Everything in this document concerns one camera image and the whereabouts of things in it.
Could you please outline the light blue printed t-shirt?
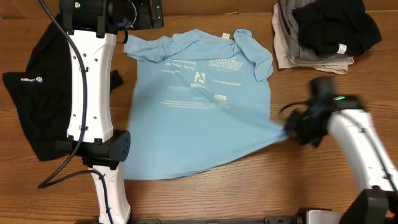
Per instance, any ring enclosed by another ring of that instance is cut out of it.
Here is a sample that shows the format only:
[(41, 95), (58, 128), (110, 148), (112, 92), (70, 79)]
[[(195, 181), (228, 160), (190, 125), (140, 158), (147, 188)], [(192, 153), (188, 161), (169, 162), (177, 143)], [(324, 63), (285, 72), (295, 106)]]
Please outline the light blue printed t-shirt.
[(251, 31), (130, 35), (124, 53), (137, 62), (125, 179), (194, 175), (286, 139), (271, 120), (272, 54)]

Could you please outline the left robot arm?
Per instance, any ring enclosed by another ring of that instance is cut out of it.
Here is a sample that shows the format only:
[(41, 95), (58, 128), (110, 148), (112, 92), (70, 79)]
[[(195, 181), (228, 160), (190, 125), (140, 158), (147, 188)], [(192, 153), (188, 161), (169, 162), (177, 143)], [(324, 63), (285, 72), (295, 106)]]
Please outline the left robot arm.
[(99, 203), (97, 223), (132, 223), (123, 174), (131, 135), (112, 124), (111, 64), (119, 31), (164, 26), (162, 2), (63, 0), (60, 10), (70, 38), (72, 110), (67, 139), (57, 141), (56, 148), (80, 156), (91, 174)]

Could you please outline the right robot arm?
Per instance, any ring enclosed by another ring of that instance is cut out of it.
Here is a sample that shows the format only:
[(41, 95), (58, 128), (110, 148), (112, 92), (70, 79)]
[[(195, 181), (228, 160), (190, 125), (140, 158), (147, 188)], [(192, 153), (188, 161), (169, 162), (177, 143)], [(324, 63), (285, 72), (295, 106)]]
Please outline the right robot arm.
[(349, 162), (358, 196), (343, 213), (301, 208), (292, 223), (397, 223), (397, 168), (374, 128), (372, 116), (355, 95), (337, 93), (332, 77), (310, 81), (305, 111), (293, 110), (284, 126), (289, 138), (318, 147), (329, 135)]

